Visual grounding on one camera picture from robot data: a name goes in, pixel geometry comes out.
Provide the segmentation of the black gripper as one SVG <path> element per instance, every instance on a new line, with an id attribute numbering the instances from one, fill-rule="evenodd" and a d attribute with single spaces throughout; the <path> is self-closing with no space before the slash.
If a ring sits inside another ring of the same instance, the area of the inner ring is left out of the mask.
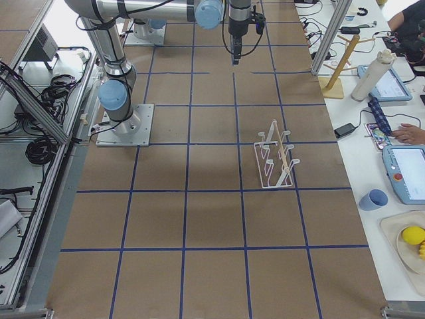
<path id="1" fill-rule="evenodd" d="M 242 57 L 242 38 L 248 32 L 247 21 L 230 21 L 228 24 L 228 32 L 231 36 L 231 55 L 232 63 L 239 64 Z"/>

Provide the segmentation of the person's hand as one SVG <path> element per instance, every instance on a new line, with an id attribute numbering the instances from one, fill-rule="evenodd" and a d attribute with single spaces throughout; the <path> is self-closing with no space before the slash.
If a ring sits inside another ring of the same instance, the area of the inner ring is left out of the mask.
<path id="1" fill-rule="evenodd" d="M 392 137 L 404 144 L 425 144 L 425 131 L 418 126 L 408 123 L 401 123 L 397 130 L 392 131 Z"/>

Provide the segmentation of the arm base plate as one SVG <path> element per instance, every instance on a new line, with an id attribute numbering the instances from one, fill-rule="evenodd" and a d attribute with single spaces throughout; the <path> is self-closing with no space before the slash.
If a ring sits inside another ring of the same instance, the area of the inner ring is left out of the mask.
<path id="1" fill-rule="evenodd" d="M 165 40 L 166 20 L 134 19 L 124 37 L 124 46 L 162 47 Z"/>
<path id="2" fill-rule="evenodd" d="M 132 116 L 117 127 L 105 125 L 97 134 L 96 145 L 98 147 L 133 147 L 149 145 L 151 127 L 153 121 L 153 104 L 133 105 Z"/>

